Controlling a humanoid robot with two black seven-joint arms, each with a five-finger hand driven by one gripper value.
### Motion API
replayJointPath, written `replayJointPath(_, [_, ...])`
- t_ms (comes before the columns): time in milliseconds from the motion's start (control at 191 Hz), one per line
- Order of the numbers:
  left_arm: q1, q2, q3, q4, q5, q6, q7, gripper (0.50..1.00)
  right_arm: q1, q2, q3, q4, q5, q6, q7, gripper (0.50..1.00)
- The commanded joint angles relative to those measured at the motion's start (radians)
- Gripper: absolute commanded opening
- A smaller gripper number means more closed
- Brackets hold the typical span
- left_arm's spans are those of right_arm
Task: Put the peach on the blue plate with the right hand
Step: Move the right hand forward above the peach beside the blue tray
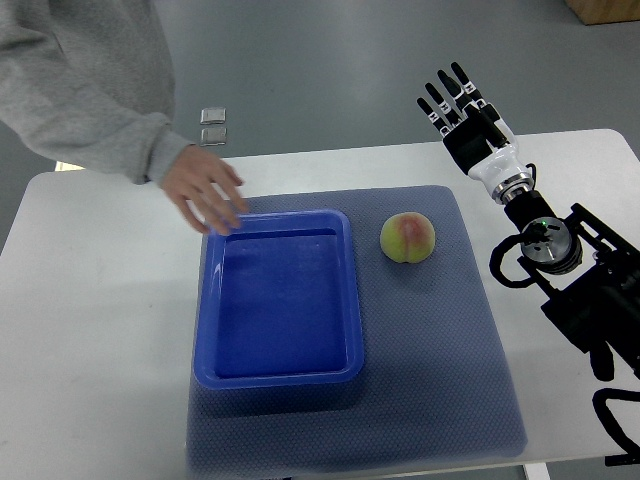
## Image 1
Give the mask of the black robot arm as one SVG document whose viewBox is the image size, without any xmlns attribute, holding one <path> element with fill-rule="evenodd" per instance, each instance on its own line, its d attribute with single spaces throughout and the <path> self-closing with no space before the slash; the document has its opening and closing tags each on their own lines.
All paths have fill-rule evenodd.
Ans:
<svg viewBox="0 0 640 480">
<path fill-rule="evenodd" d="M 541 310 L 589 357 L 609 383 L 615 361 L 639 371 L 639 251 L 575 203 L 561 217 L 537 188 L 537 167 L 523 163 L 514 133 L 458 63 L 438 70 L 416 103 L 457 168 L 478 182 L 514 225 L 493 248 L 492 277 L 509 289 L 537 286 Z"/>
</svg>

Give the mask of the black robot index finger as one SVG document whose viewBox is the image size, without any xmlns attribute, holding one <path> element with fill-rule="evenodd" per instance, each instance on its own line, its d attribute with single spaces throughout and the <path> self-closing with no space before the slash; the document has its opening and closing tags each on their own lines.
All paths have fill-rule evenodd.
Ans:
<svg viewBox="0 0 640 480">
<path fill-rule="evenodd" d="M 454 97 L 458 108 L 463 108 L 471 103 L 475 107 L 481 107 L 481 93 L 476 85 L 470 80 L 464 69 L 457 63 L 451 63 L 451 69 L 460 84 L 460 94 Z"/>
</svg>

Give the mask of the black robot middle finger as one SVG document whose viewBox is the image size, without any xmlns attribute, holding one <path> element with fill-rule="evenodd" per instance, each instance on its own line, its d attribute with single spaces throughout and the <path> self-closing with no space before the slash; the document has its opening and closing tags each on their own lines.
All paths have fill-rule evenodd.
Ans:
<svg viewBox="0 0 640 480">
<path fill-rule="evenodd" d="M 453 103 L 443 100 L 439 106 L 448 120 L 464 120 L 468 117 L 465 108 L 470 104 L 470 96 L 444 70 L 439 70 L 437 76 L 451 97 Z"/>
</svg>

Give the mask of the person's bare hand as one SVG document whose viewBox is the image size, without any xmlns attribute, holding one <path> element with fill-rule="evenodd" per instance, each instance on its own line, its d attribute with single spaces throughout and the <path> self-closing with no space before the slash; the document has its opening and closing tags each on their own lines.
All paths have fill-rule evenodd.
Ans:
<svg viewBox="0 0 640 480">
<path fill-rule="evenodd" d="M 160 187 L 197 232 L 222 235 L 240 226 L 238 213 L 249 208 L 239 188 L 244 180 L 217 155 L 195 145 L 185 147 Z"/>
</svg>

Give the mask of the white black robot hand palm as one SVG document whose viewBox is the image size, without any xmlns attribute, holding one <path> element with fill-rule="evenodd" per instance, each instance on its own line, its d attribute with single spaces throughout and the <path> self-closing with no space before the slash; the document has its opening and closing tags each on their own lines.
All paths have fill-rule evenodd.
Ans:
<svg viewBox="0 0 640 480">
<path fill-rule="evenodd" d="M 505 146 L 491 146 L 470 118 L 442 137 L 458 168 L 481 182 L 497 204 L 508 204 L 517 195 L 530 191 L 530 171 L 519 160 L 517 139 L 502 117 L 498 126 L 510 141 Z"/>
</svg>

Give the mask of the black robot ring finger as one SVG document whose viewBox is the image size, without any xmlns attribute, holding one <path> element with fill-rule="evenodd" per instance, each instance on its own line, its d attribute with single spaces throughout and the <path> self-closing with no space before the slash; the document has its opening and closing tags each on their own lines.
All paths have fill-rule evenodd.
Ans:
<svg viewBox="0 0 640 480">
<path fill-rule="evenodd" d="M 442 103 L 446 102 L 450 107 L 451 105 L 444 99 L 444 97 L 442 96 L 442 94 L 440 93 L 440 91 L 430 82 L 425 84 L 425 89 L 427 91 L 427 93 L 429 94 L 429 96 L 431 97 L 431 99 L 436 103 L 436 105 L 438 106 L 439 110 L 440 110 L 440 115 L 444 116 L 444 114 L 442 113 L 442 110 L 444 109 L 444 107 L 441 105 Z M 451 121 L 451 123 L 453 124 L 452 128 L 458 126 L 462 119 L 460 117 L 460 115 L 451 107 L 452 113 L 449 116 L 449 120 Z"/>
</svg>

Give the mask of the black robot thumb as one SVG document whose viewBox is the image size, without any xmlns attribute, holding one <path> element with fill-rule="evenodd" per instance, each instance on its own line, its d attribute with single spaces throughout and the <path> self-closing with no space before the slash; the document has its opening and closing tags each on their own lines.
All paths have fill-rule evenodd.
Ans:
<svg viewBox="0 0 640 480">
<path fill-rule="evenodd" d="M 498 126 L 501 117 L 495 108 L 484 100 L 474 101 L 469 113 L 474 126 L 491 146 L 505 146 L 510 143 L 506 134 Z"/>
</svg>

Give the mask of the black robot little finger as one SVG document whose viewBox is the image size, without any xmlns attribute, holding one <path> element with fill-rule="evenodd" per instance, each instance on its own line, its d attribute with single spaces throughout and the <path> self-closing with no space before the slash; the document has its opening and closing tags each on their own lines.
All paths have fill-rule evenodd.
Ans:
<svg viewBox="0 0 640 480">
<path fill-rule="evenodd" d="M 438 131 L 441 136 L 447 136 L 452 131 L 453 124 L 449 120 L 449 116 L 452 113 L 452 110 L 446 102 L 441 104 L 444 107 L 444 109 L 442 110 L 444 116 L 441 116 L 439 113 L 437 113 L 422 97 L 419 97 L 416 100 L 416 103 L 423 111 L 423 113 L 427 116 L 432 126 Z"/>
</svg>

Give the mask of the grey sweatshirt sleeve arm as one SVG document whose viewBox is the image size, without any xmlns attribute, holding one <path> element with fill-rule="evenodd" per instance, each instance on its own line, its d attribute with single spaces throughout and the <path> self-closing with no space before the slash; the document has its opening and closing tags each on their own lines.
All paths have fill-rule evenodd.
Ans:
<svg viewBox="0 0 640 480">
<path fill-rule="evenodd" d="M 154 2 L 2 2 L 1 120 L 31 151 L 161 183 L 190 144 L 174 110 Z"/>
</svg>

